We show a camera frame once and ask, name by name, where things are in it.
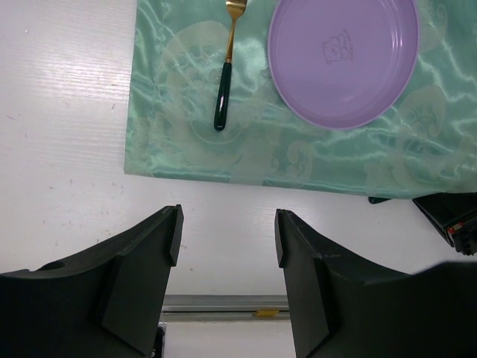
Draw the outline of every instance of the green placemat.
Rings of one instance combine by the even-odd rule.
[[[309,125],[278,96],[266,57],[276,3],[249,0],[238,22],[218,133],[225,1],[138,0],[127,173],[389,198],[477,191],[477,1],[418,1],[411,82],[384,116],[352,131]]]

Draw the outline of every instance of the fabric pattern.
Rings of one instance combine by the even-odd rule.
[[[420,55],[405,92],[369,125],[329,131],[281,100],[266,53],[277,2],[248,0],[219,133],[225,1],[138,0],[125,172],[386,198],[477,191],[477,1],[416,1]]]

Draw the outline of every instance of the teal satin tablecloth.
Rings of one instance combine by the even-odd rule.
[[[218,133],[225,0],[138,0],[126,173],[389,198],[477,191],[476,0],[418,1],[411,82],[384,116],[352,131],[313,127],[278,96],[266,54],[276,4],[249,0],[238,22]]]

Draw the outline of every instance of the purple plate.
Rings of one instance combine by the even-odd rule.
[[[268,35],[283,101],[331,129],[365,125],[392,106],[418,49],[413,0],[281,0]]]

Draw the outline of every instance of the white table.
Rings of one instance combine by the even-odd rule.
[[[135,12],[135,0],[0,0],[0,271],[38,269],[168,204],[186,217],[170,294],[284,294],[276,208],[400,271],[475,260],[410,201],[124,175]]]
[[[166,358],[292,358],[289,321],[175,322],[167,327]]]

